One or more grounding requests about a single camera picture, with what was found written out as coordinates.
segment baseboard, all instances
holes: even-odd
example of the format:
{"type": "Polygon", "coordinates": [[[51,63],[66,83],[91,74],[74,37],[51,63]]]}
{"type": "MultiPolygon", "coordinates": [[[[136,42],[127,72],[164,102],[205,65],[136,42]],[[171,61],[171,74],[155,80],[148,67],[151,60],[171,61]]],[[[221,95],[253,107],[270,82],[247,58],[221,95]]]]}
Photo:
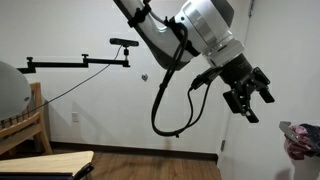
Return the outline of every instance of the baseboard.
{"type": "Polygon", "coordinates": [[[79,143],[66,143],[66,142],[50,142],[53,149],[63,150],[77,150],[77,151],[99,151],[115,154],[130,154],[130,155],[143,155],[143,156],[161,156],[170,158],[183,158],[195,159],[218,162],[218,155],[215,153],[198,153],[186,151],[172,151],[172,150],[159,150],[159,149],[145,149],[133,147],[119,147],[119,146],[102,146],[93,144],[79,144],[79,143]]]}

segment wall outlet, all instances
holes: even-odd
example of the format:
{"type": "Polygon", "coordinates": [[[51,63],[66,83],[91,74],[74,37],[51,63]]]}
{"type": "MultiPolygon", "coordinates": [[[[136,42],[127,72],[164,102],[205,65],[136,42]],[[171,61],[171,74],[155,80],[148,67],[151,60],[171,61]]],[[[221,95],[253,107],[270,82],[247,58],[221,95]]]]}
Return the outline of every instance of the wall outlet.
{"type": "Polygon", "coordinates": [[[78,113],[77,112],[72,112],[71,113],[71,117],[72,117],[72,122],[79,122],[79,118],[78,118],[78,113]]]}

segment wooden chair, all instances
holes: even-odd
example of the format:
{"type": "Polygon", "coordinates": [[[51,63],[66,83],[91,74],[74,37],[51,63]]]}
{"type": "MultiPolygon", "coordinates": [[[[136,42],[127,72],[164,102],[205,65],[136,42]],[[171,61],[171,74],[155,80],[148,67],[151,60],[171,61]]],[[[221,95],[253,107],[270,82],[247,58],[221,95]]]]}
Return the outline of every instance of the wooden chair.
{"type": "Polygon", "coordinates": [[[42,104],[40,83],[30,84],[32,98],[27,108],[19,115],[0,123],[0,154],[7,151],[12,154],[15,147],[30,138],[40,139],[44,154],[52,154],[52,149],[45,129],[43,108],[32,112],[42,104]]]}

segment white wall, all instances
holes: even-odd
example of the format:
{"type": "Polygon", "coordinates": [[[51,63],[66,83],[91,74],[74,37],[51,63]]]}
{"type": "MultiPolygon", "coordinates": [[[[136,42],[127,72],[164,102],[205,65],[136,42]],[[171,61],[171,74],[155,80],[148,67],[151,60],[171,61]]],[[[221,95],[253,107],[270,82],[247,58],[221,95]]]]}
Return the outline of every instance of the white wall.
{"type": "MultiPolygon", "coordinates": [[[[152,6],[160,16],[171,17],[184,2],[158,0],[152,6]]],[[[18,68],[26,66],[27,56],[35,61],[81,62],[80,55],[89,53],[111,59],[118,47],[111,46],[109,38],[138,40],[140,47],[130,48],[130,69],[110,66],[49,105],[51,140],[217,153],[230,112],[222,97],[222,81],[213,83],[201,121],[180,139],[156,135],[151,128],[151,107],[165,71],[126,22],[111,0],[1,0],[0,60],[18,68]],[[141,80],[142,73],[149,75],[147,82],[141,80]],[[79,113],[79,123],[72,122],[72,112],[79,113]]],[[[102,67],[38,69],[27,77],[40,81],[44,98],[50,100],[102,67]]],[[[186,91],[193,78],[208,67],[198,57],[176,73],[159,111],[159,128],[172,130],[185,124],[190,113],[186,91]]],[[[203,88],[194,93],[195,112],[203,93],[203,88]]]]}
{"type": "Polygon", "coordinates": [[[320,1],[256,0],[246,56],[271,80],[276,102],[257,95],[259,124],[232,116],[226,151],[219,161],[223,180],[316,180],[320,159],[291,161],[280,121],[320,125],[320,1]]]}

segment cloth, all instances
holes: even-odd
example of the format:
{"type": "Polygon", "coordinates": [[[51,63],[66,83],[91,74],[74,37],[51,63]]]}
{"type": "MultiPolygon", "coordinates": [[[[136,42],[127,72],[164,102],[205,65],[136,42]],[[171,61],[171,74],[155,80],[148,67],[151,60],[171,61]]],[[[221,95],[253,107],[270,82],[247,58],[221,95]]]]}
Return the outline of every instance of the cloth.
{"type": "Polygon", "coordinates": [[[286,137],[287,153],[294,160],[303,160],[305,154],[312,152],[312,148],[308,145],[308,131],[303,126],[290,126],[290,128],[298,134],[299,142],[294,142],[286,137]]]}
{"type": "Polygon", "coordinates": [[[320,127],[301,124],[290,128],[299,136],[299,142],[287,138],[287,152],[292,159],[303,160],[305,155],[320,157],[320,127]]]}

